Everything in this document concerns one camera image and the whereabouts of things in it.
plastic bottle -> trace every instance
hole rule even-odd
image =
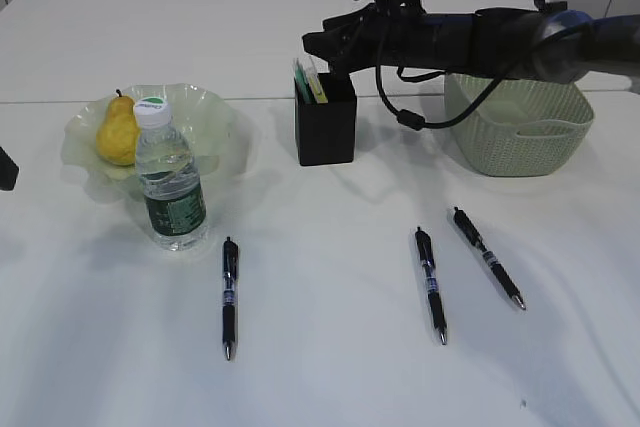
[[[171,106],[147,97],[133,108],[140,126],[136,173],[156,242],[168,250],[185,250],[207,234],[200,174],[187,140],[171,123]]]

retractable pen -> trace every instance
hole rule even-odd
[[[429,308],[431,309],[433,328],[438,331],[442,345],[447,345],[447,321],[444,318],[442,300],[440,299],[438,281],[436,280],[436,261],[433,258],[431,237],[420,227],[418,227],[418,231],[416,232],[416,243],[418,244],[420,264],[427,277],[427,299],[429,300]]]
[[[458,209],[457,207],[454,207],[454,210],[455,213],[453,214],[453,221],[465,235],[469,243],[480,252],[482,252],[482,258],[484,262],[487,264],[489,269],[491,269],[491,272],[496,277],[506,294],[518,307],[520,307],[522,310],[527,310],[527,306],[524,303],[524,298],[522,297],[520,290],[518,289],[518,287],[516,287],[516,284],[513,283],[513,281],[507,274],[507,271],[504,270],[504,267],[502,267],[502,264],[500,264],[494,253],[487,249],[487,247],[484,245],[480,233],[471,223],[471,220],[469,220],[467,214],[465,214],[463,210]]]
[[[238,279],[238,246],[227,237],[222,247],[222,345],[227,360],[235,353],[236,344],[236,281]]]

green label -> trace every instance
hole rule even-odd
[[[142,102],[151,102],[152,104],[162,104],[164,100],[159,99],[158,97],[147,97],[146,99],[142,99]]]
[[[145,197],[153,230],[162,235],[188,234],[205,218],[206,209],[200,183],[190,192],[173,200]]]

pear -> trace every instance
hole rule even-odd
[[[100,156],[115,165],[131,165],[136,161],[136,143],[140,128],[133,115],[134,101],[116,90],[118,97],[109,103],[107,115],[96,134]]]
[[[116,89],[117,97],[109,102],[107,107],[107,117],[115,117],[121,114],[133,115],[134,100],[128,95],[122,95],[120,89]]]

black pen holder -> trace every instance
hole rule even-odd
[[[307,104],[296,91],[296,145],[300,165],[353,162],[356,141],[356,93],[349,77],[318,74],[328,103]]]

